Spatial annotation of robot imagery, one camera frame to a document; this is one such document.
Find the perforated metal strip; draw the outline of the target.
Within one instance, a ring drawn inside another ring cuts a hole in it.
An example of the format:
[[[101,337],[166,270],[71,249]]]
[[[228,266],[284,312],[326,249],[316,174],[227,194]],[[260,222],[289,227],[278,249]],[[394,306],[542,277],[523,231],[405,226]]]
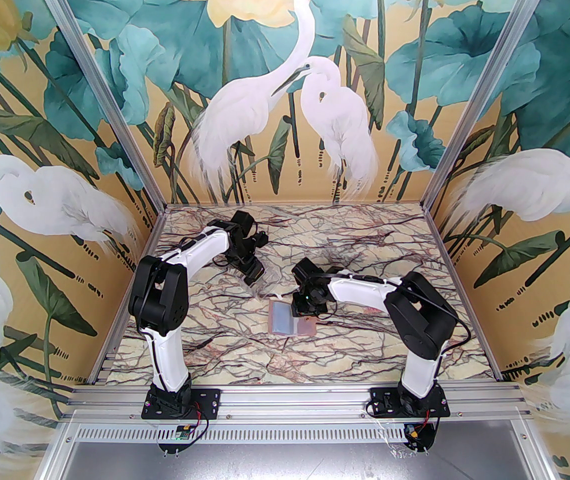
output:
[[[67,442],[169,443],[185,423],[81,423]],[[201,423],[199,444],[406,443],[402,423]]]

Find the aluminium table side rail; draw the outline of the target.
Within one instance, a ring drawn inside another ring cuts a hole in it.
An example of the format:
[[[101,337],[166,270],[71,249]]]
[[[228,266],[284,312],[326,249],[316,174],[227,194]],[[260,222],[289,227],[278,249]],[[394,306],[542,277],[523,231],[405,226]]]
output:
[[[423,212],[423,216],[427,222],[427,226],[429,227],[432,236],[435,238],[436,246],[438,247],[439,252],[443,257],[443,261],[452,278],[452,281],[455,285],[459,298],[465,308],[468,318],[470,319],[475,336],[477,337],[479,344],[483,348],[483,352],[488,360],[488,364],[491,368],[492,375],[496,381],[502,382],[503,376],[500,371],[500,366],[498,364],[498,361],[495,359],[495,356],[493,355],[493,352],[487,341],[486,335],[483,332],[482,326],[480,325],[479,319],[477,318],[475,310],[471,304],[470,298],[468,297],[467,292],[464,288],[463,282],[461,281],[458,272],[455,269],[454,263],[448,254],[447,247],[445,246],[445,243],[443,242],[443,239],[440,236],[438,227],[436,226],[436,223],[433,217],[431,216],[430,211],[424,206],[422,206],[421,209]]]
[[[143,256],[152,254],[159,244],[164,226],[166,225],[169,210],[170,207],[166,206],[166,208],[159,213],[157,220],[152,227],[150,236],[143,247]],[[127,331],[130,319],[128,303],[130,301],[130,294],[133,285],[134,282],[131,280],[127,286],[125,295],[123,295],[118,311],[116,311],[103,345],[100,348],[97,359],[91,368],[90,374],[85,383],[86,386],[103,386],[106,384],[109,374],[112,371],[113,363],[118,355],[119,346]]]

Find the black bracket with yellow connector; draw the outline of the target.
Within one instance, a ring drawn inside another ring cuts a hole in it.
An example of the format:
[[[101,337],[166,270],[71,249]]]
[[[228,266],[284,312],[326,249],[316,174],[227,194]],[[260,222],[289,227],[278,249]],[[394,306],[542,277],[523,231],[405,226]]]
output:
[[[439,430],[441,418],[436,418],[435,422],[406,423],[404,425],[404,444],[409,450],[416,453],[426,453],[434,445]]]

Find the grey metal sheet panel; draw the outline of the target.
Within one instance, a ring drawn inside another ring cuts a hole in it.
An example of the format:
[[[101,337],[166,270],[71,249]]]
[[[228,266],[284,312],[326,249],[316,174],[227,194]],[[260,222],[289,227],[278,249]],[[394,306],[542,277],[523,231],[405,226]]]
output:
[[[520,453],[431,451],[395,457],[385,445],[156,445],[81,442],[46,480],[556,480]]]

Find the black card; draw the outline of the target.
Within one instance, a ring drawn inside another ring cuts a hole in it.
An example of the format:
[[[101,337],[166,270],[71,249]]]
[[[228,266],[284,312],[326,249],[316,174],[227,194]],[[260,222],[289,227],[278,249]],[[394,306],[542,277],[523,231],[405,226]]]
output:
[[[278,272],[271,265],[268,264],[267,266],[264,266],[261,260],[260,262],[262,263],[265,272],[262,277],[252,286],[247,286],[244,283],[244,274],[234,268],[234,273],[240,280],[241,287],[244,288],[247,293],[251,294],[253,297],[261,300],[284,301],[285,296],[287,295],[287,290],[285,290],[280,284],[280,274],[278,274]]]

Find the pink card holder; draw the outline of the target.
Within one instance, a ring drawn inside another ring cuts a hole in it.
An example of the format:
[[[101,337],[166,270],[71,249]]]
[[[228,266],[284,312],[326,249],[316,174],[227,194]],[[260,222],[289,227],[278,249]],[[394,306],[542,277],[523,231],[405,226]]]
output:
[[[317,334],[317,318],[295,317],[291,304],[281,300],[269,301],[267,331],[285,338],[313,337]]]

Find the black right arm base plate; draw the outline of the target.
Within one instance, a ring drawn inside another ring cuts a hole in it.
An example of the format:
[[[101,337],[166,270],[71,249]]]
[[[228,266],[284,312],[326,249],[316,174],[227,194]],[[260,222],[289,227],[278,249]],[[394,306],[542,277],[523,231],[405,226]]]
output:
[[[449,418],[451,411],[445,392],[434,384],[426,397],[420,398],[405,389],[396,387],[372,387],[369,389],[374,418]]]

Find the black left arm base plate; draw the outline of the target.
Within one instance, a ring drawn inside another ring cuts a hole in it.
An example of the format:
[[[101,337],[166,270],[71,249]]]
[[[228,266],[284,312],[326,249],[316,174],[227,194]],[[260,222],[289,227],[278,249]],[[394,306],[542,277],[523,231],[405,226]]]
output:
[[[151,384],[148,389],[141,418],[164,419],[217,419],[221,391],[216,388],[184,387],[180,391],[164,391]]]

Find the aluminium mounting rail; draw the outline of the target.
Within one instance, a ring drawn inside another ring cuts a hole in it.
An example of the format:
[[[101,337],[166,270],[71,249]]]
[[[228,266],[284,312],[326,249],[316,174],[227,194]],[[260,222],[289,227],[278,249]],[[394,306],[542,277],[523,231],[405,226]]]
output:
[[[370,400],[372,384],[273,384],[221,387],[219,423],[354,422]],[[491,379],[443,381],[450,421],[531,419],[530,406],[515,382]],[[134,421],[148,388],[141,385],[82,386],[74,389],[64,417]]]

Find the aluminium frame post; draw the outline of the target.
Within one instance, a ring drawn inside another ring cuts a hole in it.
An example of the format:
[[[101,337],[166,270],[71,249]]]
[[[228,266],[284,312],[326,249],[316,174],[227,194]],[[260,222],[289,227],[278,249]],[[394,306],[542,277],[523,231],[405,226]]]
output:
[[[107,121],[113,128],[115,137],[122,144],[123,150],[139,175],[150,197],[151,204],[159,214],[162,214],[166,209],[166,199],[123,117],[105,76],[96,63],[95,56],[91,52],[86,37],[83,35],[79,23],[73,14],[73,10],[67,0],[44,1],[67,41],[80,69],[83,71],[84,77],[90,85],[91,91],[94,93]]]
[[[470,94],[470,99],[452,132],[449,144],[427,184],[422,199],[420,199],[420,206],[425,215],[431,210],[440,190],[445,185],[448,174],[454,169],[454,163],[463,150],[463,145],[472,127],[479,120],[482,111],[488,106],[488,102],[540,1],[515,0],[495,46],[491,50],[483,71]]]

